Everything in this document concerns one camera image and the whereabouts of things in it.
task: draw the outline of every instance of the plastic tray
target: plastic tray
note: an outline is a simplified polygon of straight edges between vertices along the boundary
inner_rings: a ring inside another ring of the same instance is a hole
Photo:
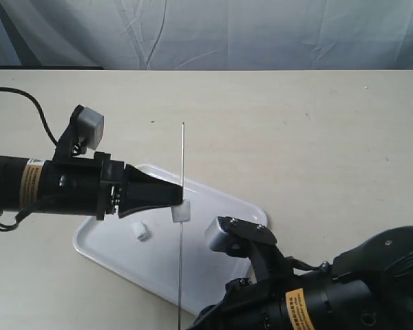
[[[151,164],[137,166],[141,171],[169,182],[179,177]],[[191,220],[184,223],[182,263],[182,308],[198,314],[219,302],[224,286],[234,278],[245,277],[248,259],[231,258],[207,248],[204,232],[216,216],[237,217],[267,226],[265,212],[252,204],[185,179],[184,198],[191,200]],[[131,224],[142,221],[151,233],[146,241],[135,238]],[[177,305],[180,224],[173,223],[169,208],[148,210],[124,219],[107,216],[104,221],[91,217],[76,231],[76,251]]]

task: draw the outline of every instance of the white cloth backdrop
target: white cloth backdrop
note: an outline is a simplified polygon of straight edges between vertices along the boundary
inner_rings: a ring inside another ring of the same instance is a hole
[[[1,0],[43,65],[413,69],[413,0]]]

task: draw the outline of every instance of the white table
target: white table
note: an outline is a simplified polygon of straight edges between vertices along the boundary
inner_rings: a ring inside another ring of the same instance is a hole
[[[77,104],[103,113],[99,149],[130,164],[179,171],[185,121],[186,177],[265,209],[309,263],[413,225],[413,71],[0,71],[0,86],[33,94],[56,137]],[[52,154],[32,103],[0,93],[0,155]],[[0,329],[175,329],[175,306],[74,251],[82,221],[0,233]]]

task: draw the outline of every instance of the yellow label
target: yellow label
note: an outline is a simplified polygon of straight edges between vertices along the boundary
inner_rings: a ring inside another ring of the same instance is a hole
[[[41,171],[43,170],[44,161],[29,159],[20,184],[20,208],[25,208],[34,203],[39,191],[39,182]]]
[[[286,293],[286,306],[289,320],[294,330],[315,330],[310,321],[303,289],[296,289]]]

